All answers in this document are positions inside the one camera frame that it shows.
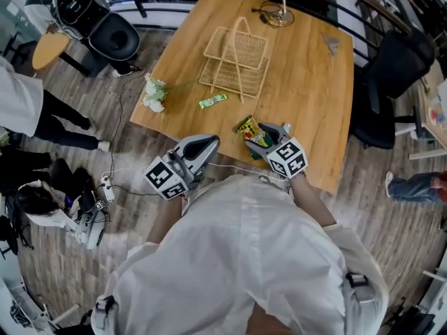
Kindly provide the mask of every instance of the hand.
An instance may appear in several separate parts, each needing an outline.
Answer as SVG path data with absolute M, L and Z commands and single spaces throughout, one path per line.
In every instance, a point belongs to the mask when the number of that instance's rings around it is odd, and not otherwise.
M 52 22 L 47 28 L 47 32 L 49 32 L 50 34 L 55 34 L 58 32 L 58 30 L 59 26 L 57 26 L 54 22 Z
M 430 186 L 432 188 L 442 188 L 442 180 L 438 177 L 432 177 L 430 180 Z

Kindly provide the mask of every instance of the wooden table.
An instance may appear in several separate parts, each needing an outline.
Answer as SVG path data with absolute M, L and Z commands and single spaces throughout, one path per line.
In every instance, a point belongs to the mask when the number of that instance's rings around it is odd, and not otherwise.
M 152 72 L 168 87 L 165 110 L 154 113 L 142 104 L 142 92 L 131 121 L 181 139 L 209 133 L 221 138 L 219 152 L 268 168 L 254 161 L 243 137 L 233 132 L 252 114 L 258 122 L 291 124 L 290 134 L 305 148 L 310 182 L 323 190 L 337 190 L 348 137 L 353 95 L 353 46 L 349 35 L 310 15 L 294 10 L 295 22 L 279 29 L 263 24 L 262 0 L 199 0 L 176 31 Z M 232 27 L 238 16 L 248 19 L 251 32 L 269 39 L 268 70 L 259 99 L 199 84 L 207 61 L 203 51 L 218 26 Z M 338 37 L 340 46 L 332 56 L 323 34 Z M 198 102 L 224 92 L 228 100 L 204 110 Z
M 82 64 L 65 53 L 70 38 L 63 33 L 45 33 L 39 39 L 33 54 L 33 68 L 40 70 L 51 64 L 57 57 L 77 69 L 83 75 L 90 75 L 90 71 Z
M 442 149 L 425 151 L 422 153 L 410 154 L 410 160 L 417 160 L 422 158 L 431 158 L 433 156 L 447 155 L 447 131 L 443 130 L 439 124 L 433 125 L 428 117 L 428 108 L 430 106 L 430 96 L 437 94 L 437 87 L 444 81 L 441 66 L 438 61 L 434 61 L 429 73 L 425 76 L 430 87 L 430 92 L 427 93 L 421 81 L 418 83 L 418 101 L 420 110 L 420 120 L 422 127 L 427 129 L 441 144 Z

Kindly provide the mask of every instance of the sneaker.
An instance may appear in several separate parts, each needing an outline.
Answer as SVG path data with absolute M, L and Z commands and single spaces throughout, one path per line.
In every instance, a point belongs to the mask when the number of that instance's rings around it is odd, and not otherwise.
M 388 190 L 388 187 L 391 183 L 391 181 L 394 179 L 394 174 L 391 171 L 387 171 L 386 172 L 386 176 L 385 176 L 385 191 L 386 191 L 386 195 L 390 198 L 390 191 Z
M 120 75 L 117 70 L 113 70 L 112 75 L 115 78 L 120 78 L 120 77 L 124 77 L 125 75 L 130 75 L 132 72 L 133 71 L 131 70 L 129 73 L 125 73 L 123 75 Z
M 93 121 L 93 119 L 91 117 L 89 117 L 88 115 L 83 115 L 84 118 L 87 118 L 89 120 L 90 123 L 90 128 L 88 128 L 87 130 L 91 133 L 91 134 L 95 134 L 96 133 L 96 124 Z
M 98 142 L 98 150 L 101 151 L 110 151 L 110 142 L 106 142 L 104 140 L 100 140 Z

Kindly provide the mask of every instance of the wire rack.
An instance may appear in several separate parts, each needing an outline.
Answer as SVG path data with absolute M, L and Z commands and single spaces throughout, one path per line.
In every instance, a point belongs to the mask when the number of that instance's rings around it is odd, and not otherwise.
M 247 32 L 238 28 L 245 23 Z M 205 48 L 207 63 L 199 78 L 202 84 L 259 98 L 270 60 L 265 56 L 268 39 L 254 36 L 245 17 L 239 17 L 232 29 L 218 27 Z

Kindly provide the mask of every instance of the floorboard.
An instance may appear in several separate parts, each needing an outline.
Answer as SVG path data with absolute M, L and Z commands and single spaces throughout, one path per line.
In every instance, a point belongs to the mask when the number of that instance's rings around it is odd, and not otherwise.
M 148 71 L 167 45 L 169 31 L 140 30 L 142 43 L 138 64 Z M 74 45 L 69 53 L 82 55 L 83 47 Z M 114 184 L 133 192 L 149 193 L 151 188 L 142 178 L 150 161 L 163 154 L 175 143 L 154 131 L 129 121 L 131 112 L 145 85 L 142 77 L 115 79 L 106 68 L 97 78 L 83 78 L 63 61 L 57 61 L 38 73 L 46 89 L 83 114 L 96 120 L 98 135 L 114 140 Z M 123 113 L 119 94 L 122 95 Z M 397 114 L 411 110 L 415 90 L 410 89 L 397 103 Z M 442 207 L 434 204 L 397 204 L 388 199 L 383 188 L 387 170 L 409 177 L 416 172 L 447 170 L 447 158 L 438 157 L 410 161 L 411 152 L 437 148 L 438 145 L 415 142 L 409 135 L 397 137 L 393 150 L 363 149 L 350 138 L 344 159 L 344 169 L 336 195 L 320 192 L 323 201 L 336 219 L 354 228 L 366 247 L 379 262 L 390 288 L 393 308 L 406 297 L 407 304 L 416 303 L 424 294 L 430 280 L 422 270 L 433 271 L 446 247 L 446 236 L 438 229 Z M 49 142 L 26 138 L 24 148 L 30 151 L 57 151 L 70 167 L 86 168 L 95 180 L 110 169 L 110 154 L 60 147 Z M 245 166 L 228 157 L 218 156 L 218 163 Z M 209 166 L 206 183 L 221 180 L 239 170 Z M 143 243 L 163 201 L 157 196 L 140 197 L 115 189 L 117 199 L 110 205 L 111 222 L 101 245 L 87 251 L 60 229 L 31 225 L 34 251 L 21 248 L 20 267 L 30 291 L 48 305 L 57 316 L 74 303 L 81 309 L 71 317 L 79 317 L 91 309 L 105 287 L 107 277 L 126 258 L 127 251 Z

